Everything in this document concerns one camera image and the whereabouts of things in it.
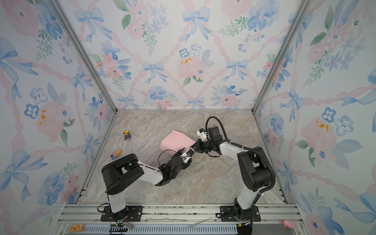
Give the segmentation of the purple pink wrapping paper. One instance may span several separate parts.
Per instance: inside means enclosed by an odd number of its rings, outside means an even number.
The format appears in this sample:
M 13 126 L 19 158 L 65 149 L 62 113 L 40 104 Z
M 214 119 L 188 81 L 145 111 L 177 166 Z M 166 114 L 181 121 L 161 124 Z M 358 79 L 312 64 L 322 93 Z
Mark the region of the purple pink wrapping paper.
M 166 154 L 173 156 L 182 149 L 181 153 L 185 153 L 194 145 L 196 141 L 192 140 L 185 134 L 173 130 L 167 137 L 165 137 L 160 145 L 160 149 Z

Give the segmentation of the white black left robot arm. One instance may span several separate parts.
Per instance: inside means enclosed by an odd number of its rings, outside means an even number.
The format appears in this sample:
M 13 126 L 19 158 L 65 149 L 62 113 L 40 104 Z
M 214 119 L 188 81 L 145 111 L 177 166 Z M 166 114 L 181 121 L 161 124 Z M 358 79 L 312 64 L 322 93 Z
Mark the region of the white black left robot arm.
M 112 213 L 119 213 L 126 209 L 124 191 L 134 182 L 141 180 L 161 187 L 174 180 L 182 169 L 186 169 L 192 162 L 194 150 L 184 148 L 175 151 L 166 164 L 159 167 L 147 165 L 137 158 L 136 154 L 129 154 L 105 165 L 101 169 L 109 206 Z

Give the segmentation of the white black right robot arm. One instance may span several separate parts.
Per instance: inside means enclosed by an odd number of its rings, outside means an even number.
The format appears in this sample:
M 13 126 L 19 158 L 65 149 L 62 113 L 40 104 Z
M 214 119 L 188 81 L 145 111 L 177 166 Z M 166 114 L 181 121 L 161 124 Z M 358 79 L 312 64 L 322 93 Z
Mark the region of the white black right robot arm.
M 260 196 L 272 189 L 276 183 L 276 175 L 261 147 L 250 148 L 234 142 L 198 141 L 191 146 L 195 152 L 216 152 L 238 161 L 244 183 L 240 195 L 234 202 L 234 214 L 239 220 L 249 219 L 256 210 Z

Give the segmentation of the purple yellow toy figure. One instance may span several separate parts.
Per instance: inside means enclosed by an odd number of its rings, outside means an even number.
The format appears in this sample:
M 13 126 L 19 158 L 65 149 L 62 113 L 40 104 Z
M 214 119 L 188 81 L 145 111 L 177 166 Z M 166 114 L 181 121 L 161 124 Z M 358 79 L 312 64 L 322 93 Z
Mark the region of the purple yellow toy figure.
M 123 135 L 124 135 L 124 140 L 128 140 L 128 139 L 131 139 L 131 134 L 129 131 L 124 131 L 123 132 Z

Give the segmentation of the orange blue toy figure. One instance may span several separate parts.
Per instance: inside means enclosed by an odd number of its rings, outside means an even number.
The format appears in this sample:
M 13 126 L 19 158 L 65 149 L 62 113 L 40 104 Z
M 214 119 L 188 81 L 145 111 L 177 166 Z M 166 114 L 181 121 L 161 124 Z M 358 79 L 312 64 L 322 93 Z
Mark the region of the orange blue toy figure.
M 112 159 L 116 159 L 118 158 L 122 153 L 122 150 L 117 150 L 117 151 L 114 151 L 112 154 L 111 154 L 111 158 Z

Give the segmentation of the orange tag label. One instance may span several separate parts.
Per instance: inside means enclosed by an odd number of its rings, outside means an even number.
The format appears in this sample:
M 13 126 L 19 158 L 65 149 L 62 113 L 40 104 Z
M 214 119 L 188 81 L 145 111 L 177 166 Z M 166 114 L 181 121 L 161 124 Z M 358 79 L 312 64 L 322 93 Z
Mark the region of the orange tag label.
M 74 224 L 70 225 L 68 228 L 69 233 L 78 233 L 78 232 L 83 232 L 84 231 L 84 224 Z

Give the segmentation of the pink pig toy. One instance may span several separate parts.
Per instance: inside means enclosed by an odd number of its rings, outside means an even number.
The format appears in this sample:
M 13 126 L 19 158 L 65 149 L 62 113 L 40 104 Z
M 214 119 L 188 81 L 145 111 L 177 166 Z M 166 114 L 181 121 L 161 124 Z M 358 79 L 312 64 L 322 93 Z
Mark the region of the pink pig toy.
M 285 228 L 294 229 L 293 223 L 289 220 L 282 220 L 282 224 Z

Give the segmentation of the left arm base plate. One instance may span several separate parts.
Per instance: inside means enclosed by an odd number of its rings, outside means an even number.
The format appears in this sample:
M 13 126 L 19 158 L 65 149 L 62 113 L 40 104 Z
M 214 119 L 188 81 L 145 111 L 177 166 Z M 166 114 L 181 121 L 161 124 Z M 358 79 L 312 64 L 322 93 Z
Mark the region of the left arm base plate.
M 110 206 L 105 206 L 102 211 L 101 222 L 140 222 L 143 206 L 126 206 L 120 212 L 112 212 Z

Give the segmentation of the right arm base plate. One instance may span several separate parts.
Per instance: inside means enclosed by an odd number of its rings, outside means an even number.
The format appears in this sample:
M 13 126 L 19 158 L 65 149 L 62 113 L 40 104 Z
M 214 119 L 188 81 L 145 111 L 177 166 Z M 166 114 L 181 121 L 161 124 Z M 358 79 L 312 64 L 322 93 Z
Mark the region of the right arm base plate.
M 249 209 L 242 209 L 237 205 L 220 206 L 220 212 L 216 214 L 216 218 L 222 222 L 260 222 L 260 212 L 257 206 L 252 205 Z

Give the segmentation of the aluminium front rail frame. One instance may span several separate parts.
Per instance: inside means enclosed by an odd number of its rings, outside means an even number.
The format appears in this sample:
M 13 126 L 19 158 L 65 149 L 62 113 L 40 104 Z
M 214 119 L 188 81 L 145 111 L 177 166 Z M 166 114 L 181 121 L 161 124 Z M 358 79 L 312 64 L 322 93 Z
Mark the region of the aluminium front rail frame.
M 140 222 L 101 222 L 101 203 L 66 205 L 53 235 L 306 235 L 307 228 L 294 204 L 259 204 L 261 221 L 222 222 L 216 218 L 220 206 L 231 204 L 140 204 Z M 282 220 L 293 223 L 285 228 Z M 70 225 L 84 224 L 84 231 L 69 233 Z

